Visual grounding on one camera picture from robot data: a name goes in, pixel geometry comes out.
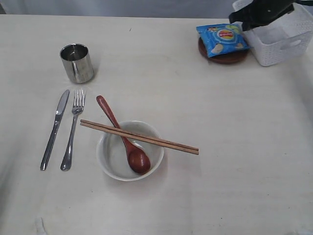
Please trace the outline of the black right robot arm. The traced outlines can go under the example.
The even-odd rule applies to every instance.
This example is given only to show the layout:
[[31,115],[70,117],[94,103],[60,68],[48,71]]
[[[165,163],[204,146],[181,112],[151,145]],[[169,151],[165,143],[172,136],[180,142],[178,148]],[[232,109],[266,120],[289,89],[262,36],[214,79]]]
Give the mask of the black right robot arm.
[[253,0],[242,9],[229,15],[229,22],[241,22],[242,31],[267,26],[294,10],[294,0]]

